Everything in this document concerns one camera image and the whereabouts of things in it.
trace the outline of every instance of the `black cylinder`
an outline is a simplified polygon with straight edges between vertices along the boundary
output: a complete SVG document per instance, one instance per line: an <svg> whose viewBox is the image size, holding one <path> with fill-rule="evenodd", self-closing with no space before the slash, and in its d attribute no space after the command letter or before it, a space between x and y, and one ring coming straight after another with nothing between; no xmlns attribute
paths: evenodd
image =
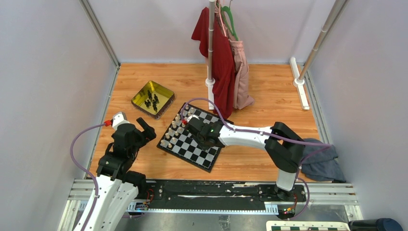
<svg viewBox="0 0 408 231"><path fill-rule="evenodd" d="M403 231L401 225L391 218L353 220L348 226L351 231Z"/></svg>

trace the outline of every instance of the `gray floor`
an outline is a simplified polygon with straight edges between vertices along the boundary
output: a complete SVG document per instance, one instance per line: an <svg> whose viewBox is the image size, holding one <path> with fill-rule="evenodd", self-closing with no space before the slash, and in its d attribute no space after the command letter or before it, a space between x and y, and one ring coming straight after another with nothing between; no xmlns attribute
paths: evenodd
<svg viewBox="0 0 408 231"><path fill-rule="evenodd" d="M299 221L348 222L342 205L315 205L307 209ZM217 215L149 213L141 218L122 219L116 231L265 231L268 220L279 220L268 215Z"/></svg>

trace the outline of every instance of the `dark blue object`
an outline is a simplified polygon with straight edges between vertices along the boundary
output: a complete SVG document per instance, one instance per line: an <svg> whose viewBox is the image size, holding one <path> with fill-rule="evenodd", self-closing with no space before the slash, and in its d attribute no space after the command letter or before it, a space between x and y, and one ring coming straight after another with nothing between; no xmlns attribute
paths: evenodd
<svg viewBox="0 0 408 231"><path fill-rule="evenodd" d="M401 225L391 218L353 220L348 225L351 231L403 231Z"/></svg>
<svg viewBox="0 0 408 231"><path fill-rule="evenodd" d="M306 138L304 141L322 143L321 141L313 138ZM321 146L306 145L305 150L303 151L303 157L321 148ZM340 169L340 165L335 160L335 158L338 157L339 156L337 155L336 149L334 146L332 146L329 149L319 152L306 159L302 164L302 173L304 173L308 178L316 181L335 180L337 182L346 182L343 172Z"/></svg>

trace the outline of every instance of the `clothes rack pole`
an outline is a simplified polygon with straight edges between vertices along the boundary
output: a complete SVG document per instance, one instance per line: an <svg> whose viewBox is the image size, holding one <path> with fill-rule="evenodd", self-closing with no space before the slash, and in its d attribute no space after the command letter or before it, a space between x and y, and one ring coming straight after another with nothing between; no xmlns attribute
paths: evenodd
<svg viewBox="0 0 408 231"><path fill-rule="evenodd" d="M321 46L323 40L327 36L328 32L332 28L333 24L335 23L336 19L339 17L341 12L344 9L344 6L346 5L348 0L336 0L334 2L334 5L332 9L330 10L329 16L326 19L326 22L324 23L323 27L321 28L320 34L318 39L315 42L315 45L313 46L312 51L310 52L308 58L306 59L305 65L303 67L302 72L299 74L299 69L296 64L296 59L292 57L289 61L292 69L292 74L293 74L293 85L297 88L297 93L299 95L300 103L302 105L302 109L304 110L309 110L309 103L307 102L307 97L306 97L306 92L304 88L305 80L304 77L306 75L307 70L309 69L310 65L312 64L314 58L316 57L316 54L319 50L319 47Z"/></svg>
<svg viewBox="0 0 408 231"><path fill-rule="evenodd" d="M213 85L216 82L212 77L212 66L213 66L213 31L214 31L214 14L215 14L215 1L209 0L210 2L210 16L208 24L208 65L207 65L207 79L205 80L205 85L208 87L208 99L214 102ZM208 103L208 109L214 110L214 106Z"/></svg>

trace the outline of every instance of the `checkered board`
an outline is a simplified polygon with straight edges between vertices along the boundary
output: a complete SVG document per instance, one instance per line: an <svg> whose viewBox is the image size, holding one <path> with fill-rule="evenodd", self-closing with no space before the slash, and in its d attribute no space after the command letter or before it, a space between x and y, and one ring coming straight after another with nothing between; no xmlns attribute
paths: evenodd
<svg viewBox="0 0 408 231"><path fill-rule="evenodd" d="M198 107L189 105L188 110L184 110L183 116L186 117L187 113L190 112L192 115L197 115L201 121L204 123L210 124L220 120L218 116L210 112L206 112ZM218 154L221 151L221 148L212 147L208 150L201 149L197 142L191 137L186 129L181 126L181 121L176 123L177 127L173 128L172 125L168 126L165 133L168 132L169 128L172 128L174 131L178 131L178 136L175 135L175 132L169 132L170 138L166 139L165 134L159 140L157 147L163 151L170 153L182 160L189 162L190 164L197 166L207 172L211 172L211 169L214 166L214 163L218 157Z"/></svg>
<svg viewBox="0 0 408 231"><path fill-rule="evenodd" d="M350 231L346 223L342 222L316 222L316 221L277 221L267 222L267 231L283 230L336 230Z"/></svg>

